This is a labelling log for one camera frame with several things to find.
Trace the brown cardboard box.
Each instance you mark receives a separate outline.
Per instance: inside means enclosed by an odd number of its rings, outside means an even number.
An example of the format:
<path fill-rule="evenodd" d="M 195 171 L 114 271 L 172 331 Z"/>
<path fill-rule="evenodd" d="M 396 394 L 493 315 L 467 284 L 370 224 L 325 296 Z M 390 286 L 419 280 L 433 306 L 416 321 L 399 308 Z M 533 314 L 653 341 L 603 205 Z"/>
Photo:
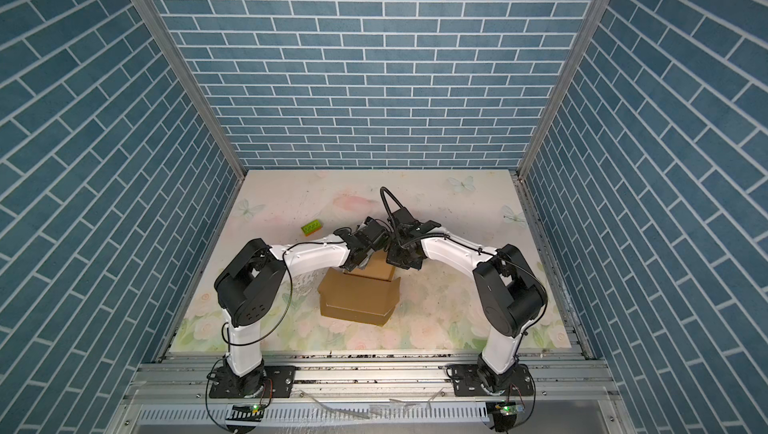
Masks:
<path fill-rule="evenodd" d="M 400 301 L 400 278 L 386 260 L 387 253 L 374 253 L 364 268 L 340 271 L 329 268 L 318 287 L 320 312 L 324 317 L 385 325 Z"/>

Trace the green orange toy brick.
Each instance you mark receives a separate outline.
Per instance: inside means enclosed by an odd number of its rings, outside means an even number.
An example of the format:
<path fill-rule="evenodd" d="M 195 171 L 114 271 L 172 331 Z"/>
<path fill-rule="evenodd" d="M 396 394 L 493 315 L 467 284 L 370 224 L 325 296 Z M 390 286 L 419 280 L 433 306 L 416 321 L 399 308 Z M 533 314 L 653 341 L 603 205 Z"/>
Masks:
<path fill-rule="evenodd" d="M 314 219 L 302 226 L 301 231 L 305 236 L 310 236 L 319 230 L 322 230 L 323 223 L 319 219 Z"/>

